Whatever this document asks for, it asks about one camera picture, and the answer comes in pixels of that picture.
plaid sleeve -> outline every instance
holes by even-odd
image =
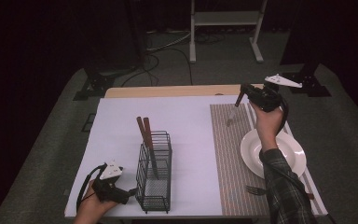
[[[289,175],[304,188],[279,149],[274,148],[264,154],[260,153],[260,159],[263,163],[267,162]],[[305,198],[293,183],[266,164],[264,177],[271,223],[317,223],[311,212],[309,199]]]

white plate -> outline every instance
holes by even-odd
[[[287,133],[280,132],[277,135],[278,148],[281,150],[292,171],[301,176],[307,166],[307,159],[301,145],[295,138]],[[263,163],[258,157],[261,150],[261,142],[257,130],[248,132],[241,141],[241,155],[245,164],[256,175],[264,178]]]

placemat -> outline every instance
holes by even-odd
[[[266,197],[250,194],[245,189],[246,185],[265,188],[264,179],[255,175],[241,157],[241,140],[255,127],[255,112],[249,104],[240,104],[228,127],[227,118],[233,107],[233,104],[210,105],[222,213],[224,216],[268,216]],[[292,135],[287,123],[283,131]],[[300,180],[305,184],[306,192],[315,196],[311,200],[313,214],[326,215],[307,168]]]

dark background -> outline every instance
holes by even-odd
[[[96,6],[106,2],[0,1],[0,203],[73,73],[89,60],[108,61],[109,55],[110,60],[118,60],[109,53],[123,53],[115,43],[101,46],[108,44],[102,41],[102,28],[92,25],[92,15],[99,10]],[[146,30],[189,28],[190,1],[139,2],[137,16],[144,18]],[[244,2],[198,0],[197,9],[254,10],[261,3]],[[123,1],[110,3],[122,5]],[[125,9],[114,10],[118,15]],[[358,1],[269,0],[262,29],[289,28],[292,33],[282,63],[325,64],[358,104]],[[115,23],[111,29],[111,35],[116,35],[124,28]],[[126,55],[130,57],[126,62],[139,62],[137,50],[134,44],[133,57]],[[126,62],[115,65],[131,66]]]

hand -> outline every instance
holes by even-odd
[[[94,189],[92,189],[93,183],[94,180],[89,182],[89,188],[77,210],[74,224],[95,224],[107,211],[118,205],[118,203],[112,201],[100,202]]]
[[[258,105],[250,103],[257,116],[255,128],[261,141],[263,152],[278,148],[276,135],[281,126],[283,112],[279,107],[273,111],[265,112]]]

